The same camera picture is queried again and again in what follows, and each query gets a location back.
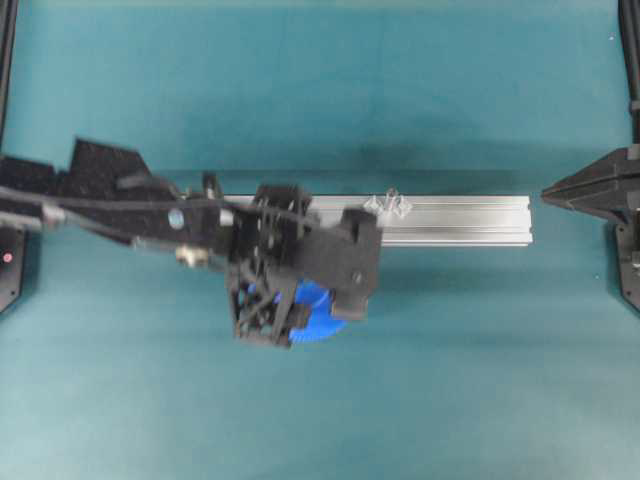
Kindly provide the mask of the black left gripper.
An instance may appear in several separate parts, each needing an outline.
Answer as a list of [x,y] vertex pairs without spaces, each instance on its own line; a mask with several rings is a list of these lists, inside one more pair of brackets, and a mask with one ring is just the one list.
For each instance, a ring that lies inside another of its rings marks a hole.
[[345,209],[333,225],[313,225],[292,247],[292,268],[330,291],[333,316],[362,320],[379,283],[382,229],[376,215]]

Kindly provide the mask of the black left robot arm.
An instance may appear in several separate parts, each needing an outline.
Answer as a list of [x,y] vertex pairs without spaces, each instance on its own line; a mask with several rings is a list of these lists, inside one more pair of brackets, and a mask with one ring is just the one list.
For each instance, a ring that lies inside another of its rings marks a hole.
[[195,268],[220,268],[236,325],[293,326],[310,311],[296,298],[310,281],[335,311],[361,319],[379,280],[375,215],[346,207],[325,225],[296,185],[258,187],[234,201],[217,177],[183,192],[134,150],[77,140],[66,170],[1,159],[1,220],[27,229],[70,224],[129,247],[166,250]]

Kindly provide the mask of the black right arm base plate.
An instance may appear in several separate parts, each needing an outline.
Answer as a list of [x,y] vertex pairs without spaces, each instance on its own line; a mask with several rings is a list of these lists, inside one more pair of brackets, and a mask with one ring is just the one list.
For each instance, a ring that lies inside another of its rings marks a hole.
[[639,311],[639,226],[614,228],[619,285],[624,300]]

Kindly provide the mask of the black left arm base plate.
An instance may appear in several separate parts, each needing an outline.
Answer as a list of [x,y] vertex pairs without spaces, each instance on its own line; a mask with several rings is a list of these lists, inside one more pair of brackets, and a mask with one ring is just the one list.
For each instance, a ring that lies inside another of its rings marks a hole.
[[5,312],[20,297],[27,236],[23,230],[1,227],[0,308]]

